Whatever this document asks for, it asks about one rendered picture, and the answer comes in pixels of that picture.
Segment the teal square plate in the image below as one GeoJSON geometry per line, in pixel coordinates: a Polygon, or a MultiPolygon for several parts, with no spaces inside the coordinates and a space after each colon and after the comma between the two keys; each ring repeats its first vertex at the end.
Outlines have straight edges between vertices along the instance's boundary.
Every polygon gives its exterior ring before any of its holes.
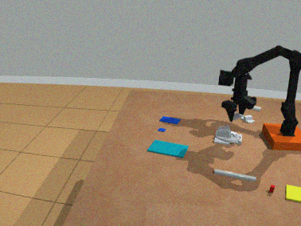
{"type": "Polygon", "coordinates": [[[170,142],[154,140],[154,142],[151,144],[151,146],[147,151],[156,154],[157,153],[167,154],[167,155],[183,158],[187,149],[188,149],[187,145],[179,145],[170,142]]]}

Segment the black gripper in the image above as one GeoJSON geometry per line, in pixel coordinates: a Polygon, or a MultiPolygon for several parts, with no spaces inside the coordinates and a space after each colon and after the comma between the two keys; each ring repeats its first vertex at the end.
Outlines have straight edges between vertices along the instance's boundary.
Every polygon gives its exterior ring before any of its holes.
{"type": "MultiPolygon", "coordinates": [[[[244,90],[241,90],[241,89],[238,89],[238,88],[233,88],[233,97],[231,98],[232,101],[223,101],[221,102],[221,107],[225,108],[227,113],[228,113],[228,117],[229,117],[229,122],[232,122],[233,121],[233,117],[234,117],[234,114],[235,114],[235,111],[237,110],[237,104],[239,103],[239,100],[240,100],[240,96],[244,93],[246,93],[248,91],[246,91],[246,89],[244,90]]],[[[244,114],[245,110],[246,110],[246,106],[243,105],[241,103],[238,104],[239,106],[239,114],[244,114]]]]}

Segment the blue flat square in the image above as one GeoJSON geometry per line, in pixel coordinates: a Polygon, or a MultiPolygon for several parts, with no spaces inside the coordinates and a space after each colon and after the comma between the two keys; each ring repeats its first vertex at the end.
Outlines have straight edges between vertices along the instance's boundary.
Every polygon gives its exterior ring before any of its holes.
{"type": "Polygon", "coordinates": [[[175,118],[170,118],[170,117],[163,116],[159,121],[165,122],[165,123],[178,124],[180,122],[180,119],[175,119],[175,118]]]}

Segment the yellow flat block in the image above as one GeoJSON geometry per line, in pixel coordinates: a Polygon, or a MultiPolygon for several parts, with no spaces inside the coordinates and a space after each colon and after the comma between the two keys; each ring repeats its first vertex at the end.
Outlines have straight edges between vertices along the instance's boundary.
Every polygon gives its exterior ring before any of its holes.
{"type": "Polygon", "coordinates": [[[286,185],[286,200],[301,203],[301,187],[286,185]]]}

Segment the white flat bar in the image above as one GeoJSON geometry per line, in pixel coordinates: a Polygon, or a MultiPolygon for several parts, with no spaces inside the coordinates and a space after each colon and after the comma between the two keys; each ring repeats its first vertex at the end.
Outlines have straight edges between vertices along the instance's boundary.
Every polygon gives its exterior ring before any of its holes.
{"type": "Polygon", "coordinates": [[[247,176],[247,175],[244,175],[244,174],[238,174],[238,173],[234,173],[234,172],[228,172],[228,171],[224,171],[224,170],[218,170],[218,169],[215,169],[214,170],[214,173],[216,174],[220,174],[222,176],[228,176],[228,177],[233,177],[233,178],[239,178],[241,180],[247,180],[247,181],[254,181],[256,182],[256,177],[253,177],[253,176],[247,176]]]}

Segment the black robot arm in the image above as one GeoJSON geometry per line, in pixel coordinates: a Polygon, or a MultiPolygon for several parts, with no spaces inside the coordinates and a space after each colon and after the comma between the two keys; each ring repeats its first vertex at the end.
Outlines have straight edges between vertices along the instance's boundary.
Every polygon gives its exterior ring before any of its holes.
{"type": "MultiPolygon", "coordinates": [[[[221,70],[218,85],[231,86],[233,85],[234,77],[236,77],[234,87],[244,90],[247,88],[247,80],[252,79],[248,72],[251,72],[256,66],[278,56],[288,59],[291,69],[287,98],[285,102],[282,102],[282,107],[280,108],[283,117],[286,119],[281,125],[280,132],[282,132],[283,136],[290,137],[295,136],[295,128],[298,124],[297,118],[295,117],[295,97],[299,81],[299,72],[301,71],[301,53],[299,53],[299,51],[285,49],[282,46],[277,45],[275,48],[270,49],[265,53],[262,52],[260,55],[240,59],[237,61],[236,66],[231,72],[221,70]]],[[[241,105],[241,103],[245,105],[246,108],[251,109],[256,105],[256,97],[253,96],[250,98],[247,92],[245,94],[243,93],[240,96],[238,104],[241,105]]]]}

